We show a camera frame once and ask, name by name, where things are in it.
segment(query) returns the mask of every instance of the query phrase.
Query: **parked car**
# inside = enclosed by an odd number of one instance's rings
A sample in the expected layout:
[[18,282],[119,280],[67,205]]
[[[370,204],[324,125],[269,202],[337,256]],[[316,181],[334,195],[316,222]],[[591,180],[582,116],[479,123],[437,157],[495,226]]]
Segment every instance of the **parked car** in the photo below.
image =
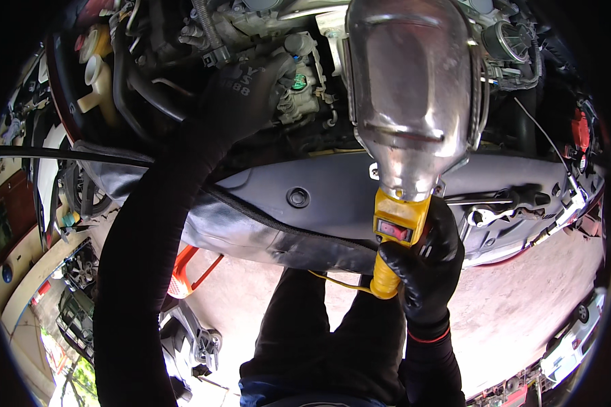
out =
[[556,387],[575,370],[593,347],[607,289],[598,287],[575,308],[571,323],[552,338],[541,359],[543,375]]

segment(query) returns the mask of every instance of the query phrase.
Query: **person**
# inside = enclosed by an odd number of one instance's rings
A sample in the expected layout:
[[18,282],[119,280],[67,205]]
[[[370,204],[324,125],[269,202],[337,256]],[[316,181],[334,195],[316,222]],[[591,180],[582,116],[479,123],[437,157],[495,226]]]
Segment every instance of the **person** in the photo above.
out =
[[[218,71],[204,91],[202,116],[182,123],[173,144],[122,206],[101,253],[93,315],[96,385],[103,407],[176,405],[158,315],[187,213],[233,143],[269,121],[294,75],[294,60],[285,53]],[[457,286],[464,248],[442,199],[433,197],[428,219],[429,235],[436,237],[427,258],[393,242],[378,248],[403,282],[401,300],[358,291],[332,333],[325,280],[287,268],[262,320],[253,359],[240,367],[240,403],[464,405],[446,306]],[[368,285],[370,278],[362,276],[361,284]]]

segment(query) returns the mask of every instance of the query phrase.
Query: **gloved hand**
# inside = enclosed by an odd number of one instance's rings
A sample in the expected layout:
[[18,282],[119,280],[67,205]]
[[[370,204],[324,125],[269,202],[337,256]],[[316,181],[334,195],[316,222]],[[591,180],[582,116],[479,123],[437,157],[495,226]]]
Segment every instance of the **gloved hand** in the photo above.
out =
[[272,118],[295,74],[294,59],[286,53],[229,64],[210,79],[201,97],[201,119],[218,136],[240,141]]
[[431,246],[427,257],[420,246],[406,248],[385,241],[378,253],[405,287],[403,308],[408,330],[424,340],[437,338],[448,330],[448,301],[459,281],[464,245],[459,240],[452,211],[443,199],[432,196],[426,222],[431,228],[425,239]]

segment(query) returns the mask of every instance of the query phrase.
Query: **floor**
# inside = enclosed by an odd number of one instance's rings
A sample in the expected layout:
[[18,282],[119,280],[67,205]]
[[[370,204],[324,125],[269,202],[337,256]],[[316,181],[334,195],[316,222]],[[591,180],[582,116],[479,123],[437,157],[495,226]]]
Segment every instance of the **floor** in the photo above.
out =
[[[115,215],[91,231],[98,252]],[[547,340],[592,289],[602,255],[601,239],[587,241],[579,234],[559,232],[508,265],[462,272],[449,309],[466,396],[508,379],[543,355]],[[187,265],[192,281],[217,256],[197,252]],[[212,383],[191,383],[199,396],[190,405],[239,405],[238,368],[253,356],[262,315],[281,272],[279,266],[226,256],[186,299],[204,327],[223,336],[220,369],[208,376]],[[358,281],[352,273],[334,277]],[[334,330],[355,292],[326,284],[326,308]]]

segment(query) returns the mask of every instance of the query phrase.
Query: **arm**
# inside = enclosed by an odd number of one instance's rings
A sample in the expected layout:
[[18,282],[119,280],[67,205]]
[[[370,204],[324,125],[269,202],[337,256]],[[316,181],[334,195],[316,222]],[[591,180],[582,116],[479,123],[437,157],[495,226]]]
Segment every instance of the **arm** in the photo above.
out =
[[[244,95],[231,86],[242,70],[252,72]],[[102,250],[93,315],[102,406],[177,404],[163,361],[158,314],[188,210],[231,145],[270,119],[293,78],[294,61],[287,54],[220,70],[203,97],[204,119],[182,123],[171,148],[122,206]]]
[[464,406],[448,312],[448,301],[459,281],[464,246],[455,217],[443,199],[432,197],[427,221],[431,224],[425,242],[429,250],[419,246],[410,249],[393,241],[378,248],[405,288],[403,309],[408,335],[399,375],[413,406]]

